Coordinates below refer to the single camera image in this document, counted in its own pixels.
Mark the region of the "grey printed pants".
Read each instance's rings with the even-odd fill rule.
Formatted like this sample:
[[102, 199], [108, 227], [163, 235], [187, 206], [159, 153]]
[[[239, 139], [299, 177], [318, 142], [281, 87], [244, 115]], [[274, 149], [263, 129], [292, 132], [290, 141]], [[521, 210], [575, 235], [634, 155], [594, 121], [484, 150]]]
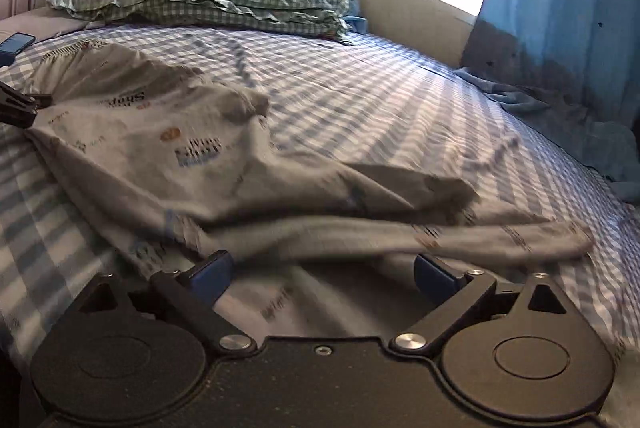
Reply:
[[279, 146], [264, 92], [104, 41], [47, 54], [27, 136], [144, 275], [230, 252], [218, 311], [257, 337], [390, 336], [426, 310], [419, 254], [495, 270], [590, 251], [585, 224], [483, 197], [446, 162], [341, 162]]

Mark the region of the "black smartphone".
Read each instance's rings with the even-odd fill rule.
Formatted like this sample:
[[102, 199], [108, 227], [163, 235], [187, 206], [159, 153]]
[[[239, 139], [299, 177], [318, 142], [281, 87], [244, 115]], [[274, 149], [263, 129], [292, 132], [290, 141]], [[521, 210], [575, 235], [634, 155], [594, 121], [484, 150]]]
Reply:
[[2, 58], [15, 58], [34, 42], [34, 36], [24, 34], [24, 32], [14, 32], [13, 35], [0, 42], [0, 55]]

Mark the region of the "right blue star curtain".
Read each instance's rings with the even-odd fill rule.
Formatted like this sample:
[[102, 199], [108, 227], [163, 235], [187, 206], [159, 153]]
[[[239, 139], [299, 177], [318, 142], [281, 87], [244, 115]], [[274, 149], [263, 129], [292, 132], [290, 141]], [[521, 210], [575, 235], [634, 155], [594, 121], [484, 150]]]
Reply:
[[484, 0], [460, 76], [639, 200], [639, 0]]

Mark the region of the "blue checked bed sheet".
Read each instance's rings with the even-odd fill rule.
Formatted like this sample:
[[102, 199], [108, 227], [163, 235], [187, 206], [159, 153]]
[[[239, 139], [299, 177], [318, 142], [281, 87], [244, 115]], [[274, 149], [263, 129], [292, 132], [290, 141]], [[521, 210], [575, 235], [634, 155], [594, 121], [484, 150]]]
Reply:
[[[1, 78], [24, 88], [43, 55], [103, 40], [201, 68], [270, 99], [280, 148], [309, 148], [343, 162], [454, 174], [486, 198], [555, 219], [578, 219], [597, 243], [550, 273], [613, 341], [620, 374], [603, 415], [639, 422], [639, 214], [600, 174], [506, 113], [446, 66], [373, 36], [346, 44], [197, 27], [110, 26], [29, 47]], [[22, 368], [48, 328], [94, 274], [122, 270], [24, 136], [1, 130], [1, 354]]]

